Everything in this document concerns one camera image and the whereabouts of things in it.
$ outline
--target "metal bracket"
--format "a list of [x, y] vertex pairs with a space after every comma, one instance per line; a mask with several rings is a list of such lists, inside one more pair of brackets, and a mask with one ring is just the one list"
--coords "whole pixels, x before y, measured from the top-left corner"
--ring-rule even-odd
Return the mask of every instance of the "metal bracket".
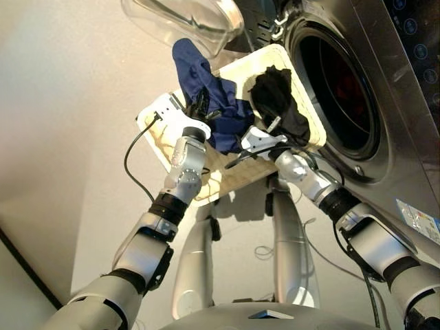
[[176, 136], [181, 136], [185, 127], [196, 127], [205, 133], [206, 139], [211, 137], [211, 128], [204, 122], [185, 115], [183, 107], [173, 94], [162, 94], [147, 109], [148, 112], [156, 112], [160, 119], [173, 128]]
[[[278, 135], [276, 137], [260, 130], [256, 126], [251, 126], [246, 134], [241, 139], [241, 147], [251, 153], [261, 151], [271, 146], [276, 146], [280, 142], [287, 142], [287, 137], [285, 135]], [[265, 160], [270, 160], [269, 151], [259, 154], [258, 156], [264, 158]]]
[[284, 18], [279, 21], [278, 19], [275, 19], [275, 25], [278, 27], [277, 31], [271, 35], [273, 41], [278, 41], [281, 39], [281, 37], [284, 34], [284, 25], [286, 24], [287, 20], [289, 19], [289, 14], [287, 12], [284, 13]]

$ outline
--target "white plastic basket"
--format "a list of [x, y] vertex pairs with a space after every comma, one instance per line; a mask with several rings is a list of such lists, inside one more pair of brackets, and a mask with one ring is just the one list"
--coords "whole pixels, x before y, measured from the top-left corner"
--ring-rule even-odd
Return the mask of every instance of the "white plastic basket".
[[[222, 67], [214, 74], [228, 80], [233, 80], [237, 84], [236, 98], [250, 101], [250, 90], [255, 85], [256, 77], [263, 74], [272, 65], [275, 65], [279, 70], [286, 68], [291, 70], [292, 96], [298, 104], [299, 112], [307, 117], [309, 121], [310, 139], [307, 149], [310, 151], [319, 149], [326, 140], [324, 127], [291, 64], [287, 52], [280, 45], [269, 45], [257, 50]], [[182, 104], [185, 104], [181, 90], [176, 91], [174, 94]], [[147, 124], [151, 122], [155, 110], [159, 109], [147, 107], [141, 111], [137, 117], [137, 123], [141, 130], [145, 129]], [[254, 112], [257, 117], [256, 125], [262, 125], [258, 119], [259, 114], [256, 111]], [[170, 159], [178, 137], [173, 134], [173, 130], [170, 127], [161, 121], [156, 122], [145, 134], [145, 137], [156, 156], [165, 166], [165, 169], [169, 171], [171, 168]], [[210, 169], [210, 173], [203, 176], [203, 186], [201, 192], [192, 203], [194, 206], [208, 204], [233, 190], [247, 186], [276, 171], [272, 162], [267, 162], [260, 158], [247, 159], [235, 167], [226, 170], [224, 166], [236, 157], [237, 155], [234, 154], [222, 155], [206, 143], [205, 167]]]

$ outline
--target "washing machine drum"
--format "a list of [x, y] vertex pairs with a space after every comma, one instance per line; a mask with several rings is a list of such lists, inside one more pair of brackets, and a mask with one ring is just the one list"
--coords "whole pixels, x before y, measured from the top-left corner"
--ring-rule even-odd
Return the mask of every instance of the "washing machine drum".
[[362, 68], [343, 40], [319, 23], [303, 21], [286, 40], [327, 132], [328, 143], [352, 160], [370, 158], [380, 140], [380, 117]]

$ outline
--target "sticker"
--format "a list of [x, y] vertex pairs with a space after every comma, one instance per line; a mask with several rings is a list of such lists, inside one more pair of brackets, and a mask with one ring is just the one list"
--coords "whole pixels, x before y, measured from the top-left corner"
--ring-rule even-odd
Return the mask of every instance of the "sticker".
[[396, 199], [396, 203], [408, 226], [440, 245], [440, 219], [431, 217], [400, 199]]

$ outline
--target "transparent cover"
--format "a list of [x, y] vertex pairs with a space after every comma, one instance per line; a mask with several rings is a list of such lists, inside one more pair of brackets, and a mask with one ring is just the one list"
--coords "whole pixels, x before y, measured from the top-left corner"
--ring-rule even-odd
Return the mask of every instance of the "transparent cover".
[[233, 0], [121, 0], [126, 15], [145, 32], [173, 45], [189, 38], [215, 57], [243, 31], [243, 17]]

